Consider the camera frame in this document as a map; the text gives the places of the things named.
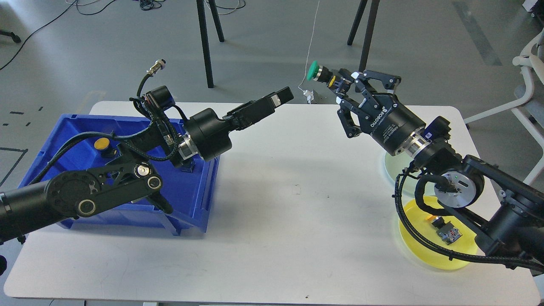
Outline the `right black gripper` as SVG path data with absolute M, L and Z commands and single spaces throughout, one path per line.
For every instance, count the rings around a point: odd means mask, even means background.
M 346 137 L 369 134 L 389 155 L 402 153 L 408 138 L 425 127 L 425 122 L 396 96 L 402 78 L 371 70 L 352 72 L 351 78 L 363 99 L 336 97 L 340 107 L 337 114 Z

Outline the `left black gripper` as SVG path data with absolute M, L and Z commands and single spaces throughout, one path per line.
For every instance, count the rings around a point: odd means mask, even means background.
M 230 110 L 222 119 L 216 112 L 207 108 L 191 116 L 184 124 L 187 132 L 196 145 L 198 155 L 205 161 L 216 158 L 232 147 L 229 133 L 243 130 L 260 120 L 270 116 L 285 103 L 294 99 L 289 86 L 270 93 L 267 98 L 271 102 L 247 102 Z

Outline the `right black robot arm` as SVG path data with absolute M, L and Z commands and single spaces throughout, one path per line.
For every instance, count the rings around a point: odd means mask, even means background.
M 406 153 L 411 162 L 396 177 L 393 198 L 401 223 L 427 249 L 448 259 L 500 264 L 543 271 L 543 193 L 472 155 L 462 157 L 449 144 L 449 121 L 438 116 L 426 124 L 394 94 L 398 76 L 381 72 L 328 72 L 328 89 L 337 97 L 338 116 L 349 138 L 369 134 L 389 155 Z M 455 252 L 420 234 L 402 209 L 402 190 L 413 172 L 414 199 L 424 212 L 454 216 L 476 235 L 483 256 Z M 480 197 L 485 178 L 504 192 L 501 205 L 486 220 L 468 209 Z

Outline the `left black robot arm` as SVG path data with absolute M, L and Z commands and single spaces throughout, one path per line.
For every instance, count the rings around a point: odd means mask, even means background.
M 232 147 L 229 133 L 244 130 L 273 114 L 293 99 L 284 87 L 243 103 L 219 118 L 211 108 L 187 118 L 166 86 L 142 94 L 148 78 L 165 68 L 157 60 L 132 97 L 135 109 L 150 120 L 144 130 L 126 136 L 95 131 L 68 139 L 27 186 L 1 193 L 1 242 L 26 241 L 30 232 L 66 219 L 89 218 L 130 201 L 145 199 L 163 213 L 174 209 L 161 195 L 165 186 L 152 161 L 191 165 L 198 155 L 209 161 Z M 118 157 L 101 167 L 64 171 L 43 180 L 49 169 L 70 149 L 89 138 L 117 142 Z

